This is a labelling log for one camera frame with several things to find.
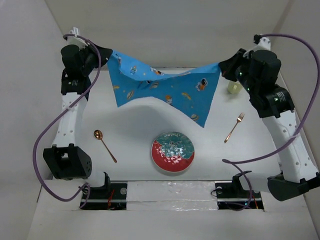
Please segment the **blue space print cloth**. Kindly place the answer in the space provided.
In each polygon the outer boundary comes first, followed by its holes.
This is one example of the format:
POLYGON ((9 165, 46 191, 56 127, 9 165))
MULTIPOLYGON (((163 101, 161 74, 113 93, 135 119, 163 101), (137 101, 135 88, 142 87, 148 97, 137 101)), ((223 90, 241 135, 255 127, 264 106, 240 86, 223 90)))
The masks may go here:
POLYGON ((218 86, 218 63, 168 74, 114 51, 107 67, 118 107, 141 98, 156 98, 204 127, 218 86))

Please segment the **red and teal plate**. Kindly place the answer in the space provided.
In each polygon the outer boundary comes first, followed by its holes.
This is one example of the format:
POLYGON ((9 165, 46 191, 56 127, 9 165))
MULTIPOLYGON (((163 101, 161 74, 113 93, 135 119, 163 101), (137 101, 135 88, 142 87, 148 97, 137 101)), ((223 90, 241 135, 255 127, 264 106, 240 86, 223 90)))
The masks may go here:
POLYGON ((151 144, 153 167, 166 176, 180 176, 188 171, 195 159, 195 147, 189 137, 177 131, 158 135, 151 144))

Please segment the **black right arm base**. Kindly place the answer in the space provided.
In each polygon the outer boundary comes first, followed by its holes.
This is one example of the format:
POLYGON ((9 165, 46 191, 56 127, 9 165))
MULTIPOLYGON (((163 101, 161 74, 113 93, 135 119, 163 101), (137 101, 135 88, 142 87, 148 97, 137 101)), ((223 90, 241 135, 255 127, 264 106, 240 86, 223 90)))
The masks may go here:
POLYGON ((239 178, 241 173, 232 177, 232 180, 215 181, 210 194, 216 198, 219 210, 264 210, 261 193, 252 192, 250 198, 249 190, 244 190, 239 178))

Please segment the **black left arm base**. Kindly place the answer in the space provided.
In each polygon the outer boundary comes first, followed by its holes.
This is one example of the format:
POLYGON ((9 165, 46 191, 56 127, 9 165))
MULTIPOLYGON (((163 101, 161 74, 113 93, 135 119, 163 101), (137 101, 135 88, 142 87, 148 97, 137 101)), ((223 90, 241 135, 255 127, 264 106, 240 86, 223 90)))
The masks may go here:
POLYGON ((80 209, 89 211, 124 211, 127 209, 127 181, 111 181, 105 172, 104 185, 82 193, 80 209))

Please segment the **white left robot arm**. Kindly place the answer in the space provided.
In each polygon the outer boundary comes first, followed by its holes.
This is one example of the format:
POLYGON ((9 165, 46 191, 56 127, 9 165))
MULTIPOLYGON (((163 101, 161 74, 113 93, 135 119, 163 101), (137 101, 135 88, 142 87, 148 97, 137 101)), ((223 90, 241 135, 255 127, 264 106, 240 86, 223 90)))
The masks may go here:
POLYGON ((116 104, 155 98, 182 112, 200 127, 207 121, 212 100, 223 73, 211 63, 178 74, 168 74, 119 51, 100 46, 83 48, 70 44, 61 50, 64 70, 61 78, 62 112, 55 120, 58 130, 43 158, 56 179, 82 179, 100 198, 111 194, 102 170, 79 147, 81 124, 93 81, 93 69, 107 66, 116 104))

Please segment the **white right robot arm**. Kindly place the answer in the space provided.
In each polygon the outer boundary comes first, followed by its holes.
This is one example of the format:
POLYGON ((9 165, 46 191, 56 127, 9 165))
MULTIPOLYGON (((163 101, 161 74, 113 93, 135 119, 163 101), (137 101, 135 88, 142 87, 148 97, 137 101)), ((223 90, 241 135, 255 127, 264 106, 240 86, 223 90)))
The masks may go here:
POLYGON ((266 49, 239 49, 218 64, 222 76, 238 81, 249 94, 249 101, 267 127, 278 155, 277 175, 240 172, 232 177, 231 191, 237 197, 248 192, 267 192, 283 202, 320 186, 320 173, 300 136, 295 106, 289 92, 276 84, 281 61, 266 49))

